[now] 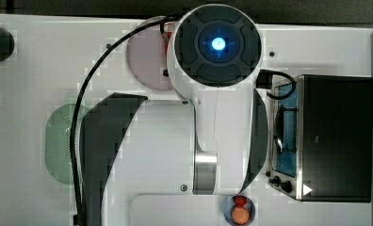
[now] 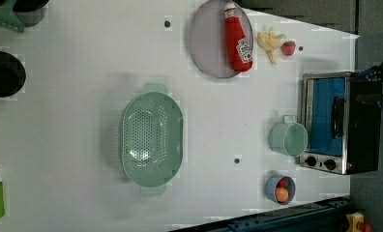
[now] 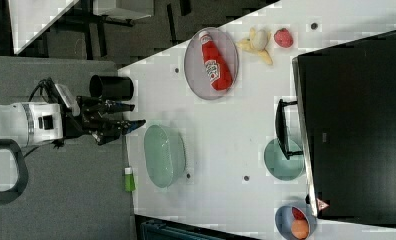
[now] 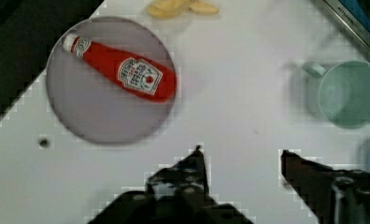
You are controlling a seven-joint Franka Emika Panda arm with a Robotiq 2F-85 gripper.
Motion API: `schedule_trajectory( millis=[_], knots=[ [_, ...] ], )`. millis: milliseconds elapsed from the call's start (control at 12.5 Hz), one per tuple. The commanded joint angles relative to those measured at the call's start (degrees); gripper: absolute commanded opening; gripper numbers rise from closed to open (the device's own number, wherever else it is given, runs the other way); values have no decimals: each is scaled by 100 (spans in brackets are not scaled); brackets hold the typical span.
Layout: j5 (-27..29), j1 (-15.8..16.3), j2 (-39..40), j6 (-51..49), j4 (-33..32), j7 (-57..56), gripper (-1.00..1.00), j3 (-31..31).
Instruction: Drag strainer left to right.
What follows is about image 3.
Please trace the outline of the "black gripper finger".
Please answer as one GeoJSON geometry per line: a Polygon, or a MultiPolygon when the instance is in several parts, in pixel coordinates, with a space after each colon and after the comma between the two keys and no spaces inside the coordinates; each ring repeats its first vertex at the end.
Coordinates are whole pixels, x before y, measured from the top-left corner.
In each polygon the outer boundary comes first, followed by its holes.
{"type": "Polygon", "coordinates": [[[107,101],[101,106],[100,112],[114,114],[114,113],[120,113],[120,112],[133,111],[134,108],[135,108],[134,104],[125,104],[122,102],[107,101]]]}
{"type": "Polygon", "coordinates": [[[145,120],[109,120],[103,124],[102,132],[105,137],[119,138],[142,127],[145,120]]]}

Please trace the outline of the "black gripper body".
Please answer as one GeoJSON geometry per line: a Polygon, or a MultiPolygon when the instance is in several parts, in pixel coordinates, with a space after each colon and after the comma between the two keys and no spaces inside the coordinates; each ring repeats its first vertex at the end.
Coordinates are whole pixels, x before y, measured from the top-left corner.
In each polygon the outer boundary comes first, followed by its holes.
{"type": "Polygon", "coordinates": [[[97,97],[77,96],[76,103],[80,114],[74,116],[70,111],[63,118],[63,136],[65,139],[75,139],[83,135],[91,135],[98,145],[104,144],[101,123],[98,121],[99,109],[104,106],[97,97]]]}

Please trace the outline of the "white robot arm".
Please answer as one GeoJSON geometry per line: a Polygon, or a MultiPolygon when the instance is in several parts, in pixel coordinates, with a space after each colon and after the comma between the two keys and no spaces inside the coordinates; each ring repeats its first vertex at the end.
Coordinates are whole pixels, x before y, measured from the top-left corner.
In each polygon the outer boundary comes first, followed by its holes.
{"type": "Polygon", "coordinates": [[[64,103],[22,102],[0,105],[0,140],[10,139],[21,148],[53,144],[91,135],[104,145],[142,127],[145,120],[110,119],[106,114],[133,111],[133,104],[96,97],[76,98],[79,114],[64,103]]]}

